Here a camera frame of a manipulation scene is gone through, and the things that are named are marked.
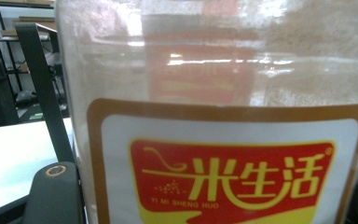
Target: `transparent plastic jar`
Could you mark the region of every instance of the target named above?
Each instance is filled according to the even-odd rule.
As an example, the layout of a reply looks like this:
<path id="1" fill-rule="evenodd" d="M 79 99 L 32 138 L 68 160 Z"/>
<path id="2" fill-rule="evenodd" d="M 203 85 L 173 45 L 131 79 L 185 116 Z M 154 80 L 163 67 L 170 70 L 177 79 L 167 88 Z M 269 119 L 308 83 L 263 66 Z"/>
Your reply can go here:
<path id="1" fill-rule="evenodd" d="M 304 216 L 305 219 L 301 220 L 305 221 L 302 223 L 342 222 L 345 207 L 351 195 L 354 171 L 358 165 L 358 1 L 60 0 L 57 1 L 56 12 L 64 70 L 68 80 L 71 116 L 76 135 L 77 162 L 90 223 L 98 223 L 98 219 L 100 223 L 109 221 L 113 223 L 245 223 L 245 221 L 258 223 L 257 220 L 259 223 L 269 223 L 267 219 L 260 218 L 271 216 L 272 220 L 275 220 L 271 223 L 284 223 L 276 222 L 276 220 L 286 220 L 291 216 L 287 215 L 290 211 L 297 211 Z M 97 105 L 99 112 L 92 112 L 96 110 L 93 104 Z M 118 107 L 126 109 L 117 112 Z M 119 114 L 125 117 L 119 117 L 117 119 L 119 121 L 112 121 L 113 126 L 122 125 L 120 130 L 130 129 L 127 125 L 139 124 L 140 126 L 134 129 L 141 131 L 129 135 L 130 137 L 127 137 L 130 139 L 129 143 L 119 143 L 123 147 L 112 149 L 113 155 L 106 156 L 105 154 L 109 153 L 110 149 L 105 148 L 110 147 L 109 144 L 114 145 L 115 139 L 120 138 L 121 133 L 119 131 L 104 133 L 106 129 L 108 131 L 110 129 L 101 125 L 91 129 L 90 125 L 97 117 L 99 124 L 103 124 L 104 119 L 109 118 L 109 114 Z M 184 125 L 182 126 L 180 122 L 168 124 L 169 127 L 177 128 L 167 128 L 167 132 L 172 132 L 168 134 L 161 131 L 165 130 L 162 127 L 165 124 L 150 125 L 148 122 L 153 120 L 145 121 L 143 124 L 141 121 L 136 121 L 136 117 L 179 120 Z M 135 121 L 128 121 L 128 118 L 135 118 Z M 215 126 L 203 123 L 186 126 L 188 122 L 197 120 L 208 121 Z M 329 123 L 304 130 L 301 128 L 303 123 L 329 122 L 329 120 L 355 120 L 356 122 L 354 124 L 339 123 L 331 130 L 329 130 Z M 237 128 L 229 126 L 232 122 L 247 124 L 261 122 L 262 126 L 245 125 Z M 301 124 L 298 127 L 301 127 L 272 127 L 285 122 L 290 125 L 297 122 Z M 345 131 L 352 130 L 352 127 L 357 131 L 353 133 Z M 203 132 L 202 129 L 205 129 L 206 133 L 216 129 L 220 134 L 211 133 L 216 137 L 209 139 L 200 135 Z M 236 135 L 243 129 L 248 130 L 243 132 L 244 135 L 249 136 L 244 137 L 243 141 L 240 136 L 234 140 L 231 140 L 231 137 L 226 139 L 220 136 Z M 256 140 L 253 140 L 252 135 L 247 133 L 249 129 L 258 130 L 255 135 L 266 134 L 264 139 L 272 140 L 256 139 L 257 136 L 255 136 Z M 294 131 L 285 133 L 286 129 Z M 325 135 L 319 137 L 307 135 L 309 132 L 323 133 L 324 131 Z M 343 142 L 343 139 L 329 136 L 330 133 L 338 131 L 342 131 L 339 135 L 356 135 L 356 137 L 347 144 Z M 175 137 L 175 132 L 178 132 L 180 136 Z M 290 136 L 295 133 L 306 136 L 291 140 Z M 107 143 L 110 134 L 117 136 L 112 137 L 113 143 Z M 318 153 L 312 154 L 313 157 L 310 154 L 292 157 L 288 152 L 286 156 L 266 153 L 264 159 L 254 161 L 249 159 L 240 162 L 238 161 L 240 156 L 234 153 L 235 156 L 231 159 L 235 159 L 238 166 L 249 168 L 253 165 L 254 168 L 248 170 L 243 168 L 243 172 L 241 168 L 233 168 L 232 172 L 222 171 L 223 173 L 220 174 L 219 169 L 223 168 L 218 167 L 216 172 L 219 180 L 215 182 L 216 186 L 224 185 L 226 183 L 224 178 L 231 175 L 240 179 L 244 186 L 252 188 L 235 187 L 238 189 L 236 191 L 232 186 L 231 190 L 227 185 L 216 187 L 217 196 L 214 195 L 214 197 L 209 191 L 211 189 L 205 193 L 209 196 L 202 194 L 204 189 L 200 189 L 198 197 L 194 197 L 193 194 L 187 198 L 166 199 L 156 196 L 155 199 L 159 203 L 154 207 L 153 204 L 147 205 L 143 201 L 144 195 L 139 190 L 148 187 L 141 183 L 144 179 L 140 176 L 142 171 L 158 168 L 144 167 L 140 168 L 140 174 L 137 173 L 134 164 L 138 159 L 131 154 L 132 146 L 138 143 L 137 139 L 147 141 L 153 139 L 157 142 L 180 143 L 179 145 L 191 142 L 194 145 L 265 147 L 291 146 L 295 143 L 303 146 L 307 142 L 323 144 L 326 142 L 331 143 L 334 158 L 331 156 L 330 149 L 322 153 L 324 158 L 331 156 L 330 161 L 317 159 L 319 158 L 317 155 L 322 155 Z M 341 148 L 341 145 L 351 145 L 351 149 Z M 172 150 L 173 155 L 182 155 L 186 154 L 187 149 L 175 150 Z M 163 151 L 155 153 L 159 154 L 161 162 L 166 161 L 170 164 L 179 162 L 169 161 L 166 158 L 170 155 L 169 150 L 167 155 L 163 153 Z M 246 153 L 247 151 L 243 155 L 252 158 L 252 154 Z M 203 159 L 205 159 L 203 162 L 209 159 L 212 162 L 213 159 L 220 158 L 216 155 L 205 156 L 205 158 L 200 156 L 201 159 L 192 158 L 186 165 L 199 167 L 196 165 L 197 162 Z M 272 157 L 282 157 L 282 163 L 279 163 L 280 165 L 273 163 Z M 109 166 L 111 162 L 109 158 L 113 158 L 112 167 L 118 172 L 109 173 L 109 169 L 112 168 Z M 226 158 L 227 161 L 220 159 L 222 164 L 230 160 L 230 158 Z M 263 173 L 264 178 L 258 176 L 261 174 L 262 163 L 268 168 L 275 166 L 267 171 L 271 171 L 271 174 L 282 173 L 281 180 L 269 180 L 271 175 L 269 172 Z M 309 167 L 311 164 L 314 165 L 313 168 L 316 167 L 315 170 Z M 292 175 L 283 175 L 290 169 Z M 318 169 L 324 170 L 325 173 L 317 173 Z M 194 168 L 189 172 L 206 174 L 204 170 L 201 170 Z M 205 178 L 210 181 L 211 173 L 208 174 L 209 177 Z M 344 177 L 334 181 L 337 174 Z M 176 175 L 173 182 L 180 182 L 181 178 L 184 177 Z M 156 190 L 164 181 L 171 181 L 153 180 L 160 181 L 160 185 L 153 187 Z M 187 192 L 195 190 L 194 186 L 191 188 L 191 183 Z M 211 182 L 208 183 L 210 184 L 202 182 L 201 186 L 211 187 Z M 277 183 L 281 183 L 277 191 L 268 189 L 268 186 L 277 185 Z M 285 196 L 283 199 L 280 198 L 280 201 L 274 201 L 281 195 L 285 183 L 290 185 Z M 332 192 L 335 192 L 336 196 L 326 199 L 325 195 Z M 254 197 L 256 201 L 243 195 L 251 195 L 249 198 Z M 280 203 L 286 201 L 285 204 L 296 203 L 290 200 L 303 200 L 311 196 L 314 203 L 301 206 L 314 206 L 316 212 L 301 213 L 303 210 L 296 210 L 301 209 L 298 207 L 273 211 L 274 207 L 281 206 Z M 225 221 L 219 219 L 221 216 L 236 216 L 232 213 L 225 214 L 223 208 L 225 202 L 219 201 L 221 197 L 227 197 L 226 203 L 235 204 L 236 209 L 240 208 L 238 211 L 247 215 L 238 219 L 226 217 Z M 274 201 L 272 206 L 260 205 L 272 201 Z M 207 203 L 214 208 L 206 207 Z M 254 209 L 255 204 L 260 205 L 261 208 Z M 145 215 L 144 210 L 156 214 Z M 164 217 L 164 213 L 175 213 L 179 217 L 181 216 L 179 214 L 182 214 L 180 212 L 184 211 L 198 213 L 186 214 L 182 219 L 179 218 L 180 221 L 176 219 L 176 222 Z M 220 217 L 214 215 L 219 213 L 223 215 Z M 199 218 L 197 216 L 210 216 L 212 219 L 207 220 L 206 217 L 197 219 Z M 290 223 L 295 223 L 293 222 L 295 219 L 289 218 L 289 220 L 291 220 Z"/>

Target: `brand logo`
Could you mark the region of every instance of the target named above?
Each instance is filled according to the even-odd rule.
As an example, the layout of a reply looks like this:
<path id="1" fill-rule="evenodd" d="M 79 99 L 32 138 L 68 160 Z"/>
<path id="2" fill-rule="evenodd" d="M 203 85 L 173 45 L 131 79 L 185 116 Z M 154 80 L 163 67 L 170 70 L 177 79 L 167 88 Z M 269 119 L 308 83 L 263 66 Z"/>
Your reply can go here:
<path id="1" fill-rule="evenodd" d="M 224 224 L 316 206 L 335 147 L 136 140 L 130 151 L 143 209 L 199 211 L 186 222 Z"/>

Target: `white table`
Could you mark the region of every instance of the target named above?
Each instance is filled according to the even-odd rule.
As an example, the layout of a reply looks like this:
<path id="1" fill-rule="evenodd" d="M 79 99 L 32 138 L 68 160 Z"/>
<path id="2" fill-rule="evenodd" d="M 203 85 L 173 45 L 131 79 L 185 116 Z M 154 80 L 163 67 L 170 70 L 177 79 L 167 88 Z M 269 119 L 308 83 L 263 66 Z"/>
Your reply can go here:
<path id="1" fill-rule="evenodd" d="M 70 119 L 64 119 L 72 144 Z M 57 161 L 46 122 L 0 127 L 0 207 L 28 195 L 34 174 Z"/>

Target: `plastic container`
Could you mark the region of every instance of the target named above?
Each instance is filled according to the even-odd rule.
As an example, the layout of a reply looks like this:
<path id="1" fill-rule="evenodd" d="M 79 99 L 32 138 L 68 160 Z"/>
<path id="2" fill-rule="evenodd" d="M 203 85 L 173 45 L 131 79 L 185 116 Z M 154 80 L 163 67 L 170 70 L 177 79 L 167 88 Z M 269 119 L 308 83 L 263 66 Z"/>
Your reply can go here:
<path id="1" fill-rule="evenodd" d="M 358 1 L 60 0 L 89 223 L 341 223 Z"/>

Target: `product label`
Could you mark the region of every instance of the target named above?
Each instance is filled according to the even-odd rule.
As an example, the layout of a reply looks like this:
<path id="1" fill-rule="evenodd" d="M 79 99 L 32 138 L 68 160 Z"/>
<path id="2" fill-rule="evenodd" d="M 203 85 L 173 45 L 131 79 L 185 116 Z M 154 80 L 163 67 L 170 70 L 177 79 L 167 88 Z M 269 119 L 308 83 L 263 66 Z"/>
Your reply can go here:
<path id="1" fill-rule="evenodd" d="M 335 223 L 358 162 L 358 105 L 97 100 L 89 136 L 100 223 Z"/>

